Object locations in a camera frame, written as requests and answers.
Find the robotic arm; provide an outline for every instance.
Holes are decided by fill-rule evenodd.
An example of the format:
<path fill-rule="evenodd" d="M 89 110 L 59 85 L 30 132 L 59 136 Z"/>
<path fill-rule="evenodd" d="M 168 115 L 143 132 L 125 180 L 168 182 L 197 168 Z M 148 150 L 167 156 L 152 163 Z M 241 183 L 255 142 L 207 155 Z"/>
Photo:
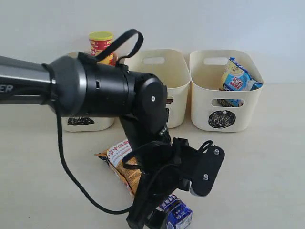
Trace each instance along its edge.
<path fill-rule="evenodd" d="M 166 216 L 155 220 L 152 213 L 156 207 L 177 188 L 206 196 L 224 151 L 212 141 L 199 150 L 190 147 L 187 139 L 171 141 L 166 126 L 167 88 L 158 77 L 131 72 L 119 61 L 115 67 L 97 63 L 135 34 L 139 38 L 134 49 L 121 57 L 129 58 L 143 42 L 136 30 L 124 33 L 97 57 L 80 52 L 77 59 L 63 56 L 47 65 L 0 56 L 0 103 L 49 105 L 57 115 L 63 167 L 91 203 L 110 214 L 129 212 L 127 222 L 132 229 L 141 229 L 144 224 L 160 229 Z M 99 206 L 69 171 L 63 156 L 61 117 L 74 115 L 120 118 L 133 150 L 123 159 L 123 166 L 142 171 L 130 208 L 111 211 Z M 137 166 L 128 164 L 132 157 Z"/>

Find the white table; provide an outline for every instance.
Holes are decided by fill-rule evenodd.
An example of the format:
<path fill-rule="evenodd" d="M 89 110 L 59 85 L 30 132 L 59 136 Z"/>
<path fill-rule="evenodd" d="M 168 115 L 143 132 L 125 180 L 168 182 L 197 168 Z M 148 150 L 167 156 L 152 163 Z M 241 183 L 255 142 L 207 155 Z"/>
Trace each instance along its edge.
<path fill-rule="evenodd" d="M 305 227 L 304 87 L 266 85 L 250 126 L 239 133 L 197 129 L 189 112 L 180 127 L 170 130 L 195 148 L 212 139 L 226 152 L 210 195 L 175 192 L 194 211 L 190 229 Z M 128 228 L 127 214 L 101 212 L 64 173 L 51 110 L 1 105 L 0 120 L 0 228 Z M 105 131 L 64 133 L 70 169 L 97 202 L 112 209 L 126 208 L 132 199 L 93 154 L 122 139 L 118 120 Z"/>

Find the screw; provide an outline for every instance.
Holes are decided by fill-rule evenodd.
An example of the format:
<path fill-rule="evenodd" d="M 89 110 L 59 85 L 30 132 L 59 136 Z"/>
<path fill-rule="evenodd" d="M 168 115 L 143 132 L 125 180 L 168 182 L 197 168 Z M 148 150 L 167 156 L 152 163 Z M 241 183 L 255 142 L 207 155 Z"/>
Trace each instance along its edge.
<path fill-rule="evenodd" d="M 204 175 L 202 176 L 202 179 L 203 179 L 203 180 L 208 180 L 208 179 L 209 179 L 209 175 L 204 174 Z"/>

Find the yellow can lid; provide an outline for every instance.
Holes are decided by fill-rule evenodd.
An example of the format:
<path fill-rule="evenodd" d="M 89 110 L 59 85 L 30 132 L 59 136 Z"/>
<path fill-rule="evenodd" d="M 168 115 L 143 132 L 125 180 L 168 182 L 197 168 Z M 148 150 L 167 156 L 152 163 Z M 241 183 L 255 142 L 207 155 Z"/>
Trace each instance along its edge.
<path fill-rule="evenodd" d="M 89 34 L 89 39 L 94 41 L 108 41 L 113 38 L 113 34 L 107 31 L 92 32 Z"/>

